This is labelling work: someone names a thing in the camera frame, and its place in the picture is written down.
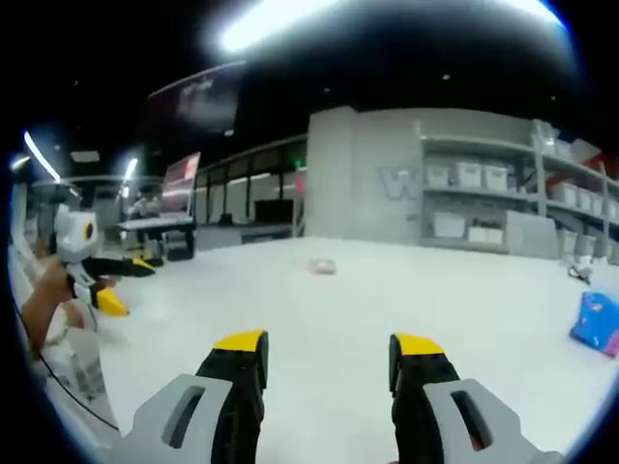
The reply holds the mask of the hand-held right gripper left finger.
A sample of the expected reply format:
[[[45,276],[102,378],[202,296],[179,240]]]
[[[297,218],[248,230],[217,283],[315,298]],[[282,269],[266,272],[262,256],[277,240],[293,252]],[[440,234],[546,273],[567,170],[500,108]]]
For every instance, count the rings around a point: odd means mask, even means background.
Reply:
[[[120,463],[253,463],[265,415],[264,330],[215,343],[195,374],[181,374],[136,411]]]

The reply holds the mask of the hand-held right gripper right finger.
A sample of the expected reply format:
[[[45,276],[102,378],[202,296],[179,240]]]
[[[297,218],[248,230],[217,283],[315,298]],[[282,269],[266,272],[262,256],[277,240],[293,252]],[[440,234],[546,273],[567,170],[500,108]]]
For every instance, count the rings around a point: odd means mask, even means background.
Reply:
[[[519,415],[474,379],[462,379],[429,338],[394,333],[389,389],[399,463],[560,463],[521,432]]]

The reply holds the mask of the person's left hand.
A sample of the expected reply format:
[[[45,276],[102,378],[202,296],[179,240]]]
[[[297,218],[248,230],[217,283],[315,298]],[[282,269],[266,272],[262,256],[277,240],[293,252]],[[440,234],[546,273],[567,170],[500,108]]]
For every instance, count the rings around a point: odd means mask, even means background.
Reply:
[[[26,330],[32,357],[41,357],[54,313],[61,308],[70,327],[84,329],[84,318],[71,303],[73,290],[62,260],[54,255],[47,261],[43,275],[37,280],[33,293],[21,308],[20,314]]]

